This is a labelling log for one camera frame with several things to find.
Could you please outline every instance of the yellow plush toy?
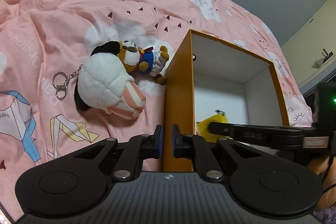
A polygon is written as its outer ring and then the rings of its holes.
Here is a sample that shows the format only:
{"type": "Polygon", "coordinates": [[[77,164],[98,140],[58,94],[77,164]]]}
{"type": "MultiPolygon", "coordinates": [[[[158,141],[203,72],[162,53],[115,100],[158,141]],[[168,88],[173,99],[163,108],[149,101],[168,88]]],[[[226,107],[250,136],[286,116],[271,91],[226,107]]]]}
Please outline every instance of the yellow plush toy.
{"type": "Polygon", "coordinates": [[[227,118],[225,116],[225,112],[220,110],[216,110],[216,115],[211,116],[201,122],[197,122],[197,134],[201,135],[207,142],[215,143],[218,138],[225,137],[222,135],[215,135],[209,132],[209,124],[210,122],[224,122],[227,123],[227,118]]]}

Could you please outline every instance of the metal screw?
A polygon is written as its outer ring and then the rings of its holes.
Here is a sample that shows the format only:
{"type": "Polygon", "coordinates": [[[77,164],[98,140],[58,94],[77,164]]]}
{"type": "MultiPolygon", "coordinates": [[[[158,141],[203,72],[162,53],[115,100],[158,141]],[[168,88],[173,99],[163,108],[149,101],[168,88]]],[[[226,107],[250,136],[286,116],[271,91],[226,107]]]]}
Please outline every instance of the metal screw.
{"type": "Polygon", "coordinates": [[[218,170],[210,170],[206,173],[206,176],[211,179],[219,179],[223,176],[223,173],[218,170]]]}
{"type": "Polygon", "coordinates": [[[118,170],[114,172],[114,176],[119,178],[119,179],[126,179],[131,175],[131,172],[128,170],[118,170]]]}

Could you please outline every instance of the metal keyring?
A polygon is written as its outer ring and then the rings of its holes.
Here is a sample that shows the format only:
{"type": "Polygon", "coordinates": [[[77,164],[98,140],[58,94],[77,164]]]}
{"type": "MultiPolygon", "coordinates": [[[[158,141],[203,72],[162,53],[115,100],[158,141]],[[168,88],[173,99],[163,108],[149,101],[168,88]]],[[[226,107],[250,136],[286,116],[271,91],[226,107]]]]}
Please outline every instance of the metal keyring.
{"type": "Polygon", "coordinates": [[[69,77],[68,77],[68,75],[67,75],[65,72],[63,72],[63,71],[59,71],[59,72],[55,73],[55,75],[54,75],[54,77],[53,77],[53,79],[52,79],[52,85],[53,85],[54,88],[56,89],[56,97],[57,97],[58,100],[62,101],[62,100],[66,97],[66,95],[67,95],[67,87],[68,87],[68,83],[69,83],[69,77]],[[64,83],[61,84],[61,85],[56,85],[56,84],[54,83],[55,78],[56,78],[56,76],[58,76],[58,75],[62,75],[62,76],[65,77],[65,81],[64,81],[64,83]],[[58,92],[60,92],[60,91],[63,91],[63,92],[64,92],[64,96],[63,96],[63,97],[58,96],[58,92]]]}
{"type": "Polygon", "coordinates": [[[66,95],[67,95],[67,86],[65,86],[64,88],[60,88],[60,89],[56,90],[56,97],[57,97],[58,100],[62,101],[65,98],[66,95]],[[58,92],[60,92],[60,91],[64,91],[64,96],[63,97],[58,96],[58,92]]]}

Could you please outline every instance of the paper airplane print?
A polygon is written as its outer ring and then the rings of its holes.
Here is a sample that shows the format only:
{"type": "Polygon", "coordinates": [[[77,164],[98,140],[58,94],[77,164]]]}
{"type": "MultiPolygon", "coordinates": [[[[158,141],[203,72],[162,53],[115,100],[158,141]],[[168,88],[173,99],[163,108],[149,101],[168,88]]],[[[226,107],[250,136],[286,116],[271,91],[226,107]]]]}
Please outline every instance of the paper airplane print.
{"type": "Polygon", "coordinates": [[[69,136],[69,138],[76,142],[85,140],[89,143],[92,143],[99,137],[98,134],[88,132],[84,123],[71,122],[67,120],[62,114],[57,115],[50,120],[50,132],[52,151],[48,151],[48,155],[53,159],[58,157],[57,142],[60,132],[64,132],[69,136]]]}
{"type": "Polygon", "coordinates": [[[0,133],[11,135],[22,142],[24,151],[37,162],[41,157],[34,145],[32,134],[36,122],[32,108],[17,91],[0,92],[0,133]]]}

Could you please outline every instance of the pink bedsheet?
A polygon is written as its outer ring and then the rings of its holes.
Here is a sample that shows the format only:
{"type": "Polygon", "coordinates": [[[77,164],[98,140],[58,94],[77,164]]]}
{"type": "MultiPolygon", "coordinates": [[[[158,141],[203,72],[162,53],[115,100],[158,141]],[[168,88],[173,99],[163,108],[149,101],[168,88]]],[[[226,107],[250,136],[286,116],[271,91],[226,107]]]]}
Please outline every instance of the pink bedsheet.
{"type": "MultiPolygon", "coordinates": [[[[163,122],[164,88],[147,78],[137,78],[146,107],[126,121],[97,109],[78,113],[74,80],[57,100],[53,75],[74,72],[108,40],[166,45],[173,56],[191,28],[272,60],[291,125],[310,125],[311,111],[272,32],[231,0],[0,0],[0,202],[13,219],[22,215],[14,186],[27,169],[110,136],[125,142],[152,133],[163,122]]],[[[145,169],[158,170],[160,162],[147,160],[145,169]]],[[[1,212],[0,223],[9,223],[1,212]]]]}

